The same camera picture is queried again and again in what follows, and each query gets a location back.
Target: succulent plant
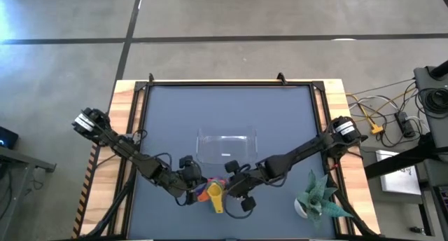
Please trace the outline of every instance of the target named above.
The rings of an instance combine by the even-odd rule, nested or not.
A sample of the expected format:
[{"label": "succulent plant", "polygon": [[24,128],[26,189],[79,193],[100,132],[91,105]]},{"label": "succulent plant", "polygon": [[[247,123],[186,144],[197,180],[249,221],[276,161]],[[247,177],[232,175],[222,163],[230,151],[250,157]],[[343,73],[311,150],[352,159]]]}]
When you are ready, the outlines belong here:
[{"label": "succulent plant", "polygon": [[307,213],[307,218],[313,222],[316,228],[319,228],[321,225],[322,214],[331,217],[353,217],[341,207],[329,201],[330,196],[337,190],[337,188],[327,188],[327,179],[328,175],[325,175],[317,181],[316,175],[313,170],[311,170],[308,174],[309,183],[307,189],[297,197],[303,210]]}]

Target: clear plastic container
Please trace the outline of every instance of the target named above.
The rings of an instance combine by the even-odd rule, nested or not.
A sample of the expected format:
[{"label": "clear plastic container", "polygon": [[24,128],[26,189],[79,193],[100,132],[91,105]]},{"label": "clear plastic container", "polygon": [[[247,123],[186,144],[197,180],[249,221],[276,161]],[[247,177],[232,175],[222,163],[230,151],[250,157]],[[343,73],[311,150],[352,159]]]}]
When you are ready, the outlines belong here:
[{"label": "clear plastic container", "polygon": [[200,128],[196,157],[205,164],[225,164],[237,160],[240,165],[257,159],[257,136],[253,126],[239,128]]}]

